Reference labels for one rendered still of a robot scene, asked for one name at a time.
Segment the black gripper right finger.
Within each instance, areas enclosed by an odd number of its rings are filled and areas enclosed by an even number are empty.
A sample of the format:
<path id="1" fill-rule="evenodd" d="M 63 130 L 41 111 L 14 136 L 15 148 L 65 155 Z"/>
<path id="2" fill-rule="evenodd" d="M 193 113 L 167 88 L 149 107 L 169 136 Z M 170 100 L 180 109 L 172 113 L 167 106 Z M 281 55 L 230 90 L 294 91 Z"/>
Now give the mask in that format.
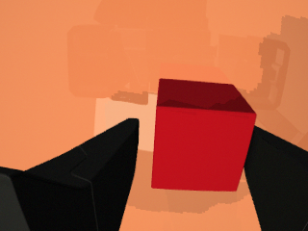
<path id="1" fill-rule="evenodd" d="M 244 163 L 262 231 L 308 231 L 308 151 L 254 124 Z"/>

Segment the red cube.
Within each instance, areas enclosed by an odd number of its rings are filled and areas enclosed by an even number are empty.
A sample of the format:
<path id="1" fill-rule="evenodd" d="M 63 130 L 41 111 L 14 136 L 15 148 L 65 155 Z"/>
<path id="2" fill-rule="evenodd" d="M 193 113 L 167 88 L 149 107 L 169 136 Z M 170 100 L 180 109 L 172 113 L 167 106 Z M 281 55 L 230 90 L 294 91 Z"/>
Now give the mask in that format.
<path id="1" fill-rule="evenodd" d="M 151 188 L 235 192 L 255 120 L 234 85 L 159 78 Z"/>

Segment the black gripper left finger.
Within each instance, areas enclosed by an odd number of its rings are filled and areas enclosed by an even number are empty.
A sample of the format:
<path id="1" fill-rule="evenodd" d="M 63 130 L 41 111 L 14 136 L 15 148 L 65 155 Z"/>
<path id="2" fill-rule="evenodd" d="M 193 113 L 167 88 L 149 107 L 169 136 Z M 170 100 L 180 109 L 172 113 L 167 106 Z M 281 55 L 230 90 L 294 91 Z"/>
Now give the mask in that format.
<path id="1" fill-rule="evenodd" d="M 41 165 L 0 166 L 0 231 L 119 231 L 139 135 L 127 118 Z"/>

